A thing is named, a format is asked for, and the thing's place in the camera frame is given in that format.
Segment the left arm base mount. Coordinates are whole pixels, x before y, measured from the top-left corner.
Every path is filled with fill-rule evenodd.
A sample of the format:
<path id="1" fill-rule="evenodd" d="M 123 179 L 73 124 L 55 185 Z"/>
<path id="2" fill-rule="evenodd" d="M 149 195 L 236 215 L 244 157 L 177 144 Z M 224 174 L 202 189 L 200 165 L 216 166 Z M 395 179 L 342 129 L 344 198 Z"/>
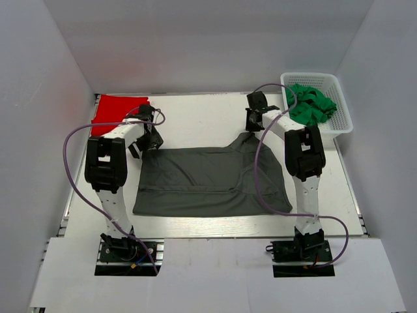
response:
<path id="1" fill-rule="evenodd" d="M 94 270 L 95 276 L 126 276 L 126 277 L 155 277 L 149 254 L 159 271 L 164 256 L 164 241 L 144 241 L 148 252 L 142 245 L 135 242 L 129 249 L 113 248 L 101 241 L 98 249 Z"/>

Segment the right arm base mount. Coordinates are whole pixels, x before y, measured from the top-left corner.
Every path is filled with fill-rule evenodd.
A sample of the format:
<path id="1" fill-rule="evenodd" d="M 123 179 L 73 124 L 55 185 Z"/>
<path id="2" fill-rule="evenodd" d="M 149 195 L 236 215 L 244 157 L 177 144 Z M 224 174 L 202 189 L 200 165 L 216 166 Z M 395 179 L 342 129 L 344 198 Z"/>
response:
<path id="1" fill-rule="evenodd" d="M 265 250 L 272 256 L 274 278 L 319 278 L 336 275 L 333 265 L 321 267 L 333 259 L 327 240 L 322 247 L 313 248 L 306 255 L 301 255 L 300 248 L 294 241 L 271 241 Z"/>

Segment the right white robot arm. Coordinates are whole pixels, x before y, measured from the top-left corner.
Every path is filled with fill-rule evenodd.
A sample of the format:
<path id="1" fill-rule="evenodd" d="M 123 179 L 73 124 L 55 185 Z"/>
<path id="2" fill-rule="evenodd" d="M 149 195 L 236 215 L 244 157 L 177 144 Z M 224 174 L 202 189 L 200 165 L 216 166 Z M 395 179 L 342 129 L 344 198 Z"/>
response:
<path id="1" fill-rule="evenodd" d="M 321 133 L 293 121 L 276 106 L 269 106 L 266 96 L 255 91 L 247 96 L 246 129 L 272 132 L 283 140 L 285 167 L 293 178 L 296 191 L 295 245 L 304 254 L 320 248 L 324 231 L 319 220 L 318 187 L 326 164 Z"/>

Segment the dark grey t-shirt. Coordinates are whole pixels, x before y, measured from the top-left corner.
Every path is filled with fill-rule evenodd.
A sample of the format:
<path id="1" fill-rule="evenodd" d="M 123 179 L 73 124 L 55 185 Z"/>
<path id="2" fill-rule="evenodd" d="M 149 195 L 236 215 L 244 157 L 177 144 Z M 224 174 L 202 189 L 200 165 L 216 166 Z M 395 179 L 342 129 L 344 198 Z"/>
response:
<path id="1" fill-rule="evenodd" d="M 281 164 L 255 134 L 243 132 L 225 147 L 143 152 L 132 212 L 198 218 L 265 215 L 261 198 L 279 212 L 292 209 Z"/>

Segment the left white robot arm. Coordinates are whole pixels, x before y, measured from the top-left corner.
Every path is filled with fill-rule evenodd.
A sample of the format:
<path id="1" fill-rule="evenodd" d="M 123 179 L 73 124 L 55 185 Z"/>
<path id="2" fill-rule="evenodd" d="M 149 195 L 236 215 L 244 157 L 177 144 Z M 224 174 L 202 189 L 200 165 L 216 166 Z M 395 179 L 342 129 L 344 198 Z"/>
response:
<path id="1" fill-rule="evenodd" d="M 101 238 L 110 247 L 128 250 L 134 244 L 134 227 L 130 222 L 123 196 L 128 176 L 127 152 L 139 159 L 142 152 L 157 149 L 163 139 L 155 128 L 155 113 L 160 110 L 141 105 L 129 112 L 113 130 L 91 136 L 87 142 L 85 180 L 96 192 L 106 220 L 107 233 Z"/>

